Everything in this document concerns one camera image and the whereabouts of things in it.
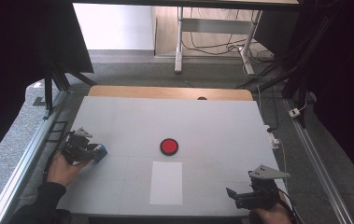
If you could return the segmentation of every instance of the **blue object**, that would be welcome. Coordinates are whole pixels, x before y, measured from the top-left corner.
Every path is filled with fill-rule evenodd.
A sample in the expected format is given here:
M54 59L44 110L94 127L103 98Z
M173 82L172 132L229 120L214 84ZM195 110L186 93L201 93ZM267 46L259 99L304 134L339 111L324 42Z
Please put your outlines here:
M94 161L98 163L104 156L106 156L107 151L104 145L99 144L94 150L98 150L100 153L94 157Z

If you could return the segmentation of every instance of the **hand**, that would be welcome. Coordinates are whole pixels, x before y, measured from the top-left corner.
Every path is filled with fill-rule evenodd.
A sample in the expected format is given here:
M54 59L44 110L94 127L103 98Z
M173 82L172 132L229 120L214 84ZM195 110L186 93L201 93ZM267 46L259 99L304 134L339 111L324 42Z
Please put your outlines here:
M284 195L281 195L281 199L285 202ZM256 208L252 209L253 212L261 217L263 224L291 224L290 215L285 208L277 203L274 207L269 210Z
M48 182L54 182L65 187L68 186L78 176L78 172L90 161L81 161L76 165L70 165L63 154L57 153L54 156L49 168Z

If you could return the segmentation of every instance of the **white paper sheet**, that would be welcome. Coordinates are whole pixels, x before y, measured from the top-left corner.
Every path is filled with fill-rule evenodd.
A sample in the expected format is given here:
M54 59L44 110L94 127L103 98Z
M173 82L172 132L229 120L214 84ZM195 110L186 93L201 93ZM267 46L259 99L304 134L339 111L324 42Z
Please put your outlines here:
M182 162L153 162L149 203L182 204Z

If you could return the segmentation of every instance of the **metal frame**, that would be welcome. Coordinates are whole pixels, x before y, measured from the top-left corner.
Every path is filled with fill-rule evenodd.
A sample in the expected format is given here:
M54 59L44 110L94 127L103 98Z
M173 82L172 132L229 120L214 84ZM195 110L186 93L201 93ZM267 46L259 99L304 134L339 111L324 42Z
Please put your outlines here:
M16 195L17 190L25 178L25 175L28 173L30 165L35 158L36 153L42 146L45 141L46 133L49 131L53 121L56 120L63 104L67 98L67 92L60 91L55 102L54 102L54 110L53 113L49 116L48 119L43 119L43 121L39 124L34 137L29 143L28 147L25 149L22 157L14 169L13 173L10 176L10 179L6 183L4 189L0 194L0 223L2 222L14 196Z
M287 109L287 111L292 110L292 107L285 99L284 99L284 106ZM311 164L313 165L314 170L317 173L319 182L321 183L325 193L329 197L329 201L334 210L334 213L339 219L339 222L343 224L354 223L342 197L340 196L339 191L337 190L330 175L328 174L328 171L325 165L323 164L322 159L316 147L311 141L310 135L308 134L307 130L302 127L302 125L297 119L292 119L292 123L304 145L305 152L307 153L307 156L310 159Z
M182 72L182 33L196 32L196 33L212 33L212 34L236 34L247 35L247 41L243 48L240 48L240 55L244 62L244 67L249 76L255 73L252 69L248 57L249 46L255 34L258 25L261 11L257 11L253 21L222 21L222 20L206 20L206 19L192 19L183 18L183 7L177 8L177 51L175 73Z

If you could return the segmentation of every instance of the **metal stand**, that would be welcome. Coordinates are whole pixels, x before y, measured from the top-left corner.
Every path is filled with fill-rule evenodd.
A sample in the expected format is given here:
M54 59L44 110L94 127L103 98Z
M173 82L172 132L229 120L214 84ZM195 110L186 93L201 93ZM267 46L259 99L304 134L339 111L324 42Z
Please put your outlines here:
M177 51L176 51L176 66L175 73L182 72L182 33L183 32L197 32L197 33L213 33L213 34L235 34L248 35L247 42L243 48L240 48L240 55L243 58L244 66L247 74L252 76L254 71L249 61L248 51L249 45L255 34L258 25L261 11L256 11L253 21L223 21L223 20L207 20L207 19L193 19L183 18L183 7L177 8Z
M252 69L252 65L249 60L248 51L249 51L250 43L252 41L252 37L255 34L256 27L258 25L258 21L259 21L259 17L261 16L261 13L262 13L261 11L256 11L256 15L252 21L251 28L247 36L247 42L244 45L243 50L240 50L240 55L243 58L244 66L246 67L246 71L249 76L253 76L255 73Z
M52 111L52 84L51 84L51 71L47 69L46 74L45 74L45 103L46 103L46 112L45 112L45 118L48 119L49 116L51 115Z

